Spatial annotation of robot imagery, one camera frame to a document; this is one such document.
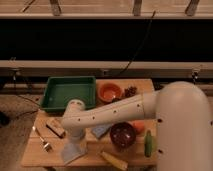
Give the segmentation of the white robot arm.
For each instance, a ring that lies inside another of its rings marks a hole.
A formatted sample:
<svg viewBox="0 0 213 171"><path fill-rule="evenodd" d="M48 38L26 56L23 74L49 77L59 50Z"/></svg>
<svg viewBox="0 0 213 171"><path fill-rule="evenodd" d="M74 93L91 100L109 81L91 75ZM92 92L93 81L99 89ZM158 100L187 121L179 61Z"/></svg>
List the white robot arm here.
<svg viewBox="0 0 213 171"><path fill-rule="evenodd" d="M148 118L157 121L157 171L213 171L213 112L192 83L173 82L92 110L70 101L62 125L79 137L88 127Z"/></svg>

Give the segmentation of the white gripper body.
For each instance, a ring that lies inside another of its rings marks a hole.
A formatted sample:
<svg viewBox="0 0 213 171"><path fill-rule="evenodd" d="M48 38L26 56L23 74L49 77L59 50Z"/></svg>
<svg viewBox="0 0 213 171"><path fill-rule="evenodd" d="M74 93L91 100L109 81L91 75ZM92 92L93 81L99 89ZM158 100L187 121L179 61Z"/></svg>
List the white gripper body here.
<svg viewBox="0 0 213 171"><path fill-rule="evenodd" d="M68 139L71 143L78 145L80 148L86 148L86 132L84 129L70 129L67 131Z"/></svg>

